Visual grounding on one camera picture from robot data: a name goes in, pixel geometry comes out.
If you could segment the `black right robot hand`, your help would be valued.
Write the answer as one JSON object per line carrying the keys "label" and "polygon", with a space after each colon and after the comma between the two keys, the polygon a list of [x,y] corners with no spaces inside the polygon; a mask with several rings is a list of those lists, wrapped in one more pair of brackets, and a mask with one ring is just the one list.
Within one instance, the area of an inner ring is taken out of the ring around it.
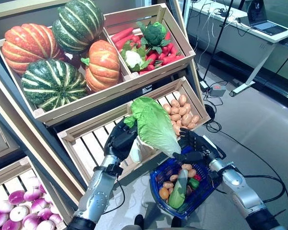
{"label": "black right robot hand", "polygon": [[180,128],[178,144],[181,153],[173,153],[173,157],[181,163],[192,164],[202,160],[210,162],[219,157],[219,153],[204,137],[186,128]]}

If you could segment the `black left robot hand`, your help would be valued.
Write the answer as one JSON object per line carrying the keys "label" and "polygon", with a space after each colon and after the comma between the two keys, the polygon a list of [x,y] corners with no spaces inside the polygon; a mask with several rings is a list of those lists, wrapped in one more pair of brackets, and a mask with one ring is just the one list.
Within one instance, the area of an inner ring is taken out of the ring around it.
{"label": "black left robot hand", "polygon": [[113,155],[120,161],[129,156],[134,140],[138,136],[137,122],[130,128],[124,120],[123,118],[116,124],[104,145],[104,156]]}

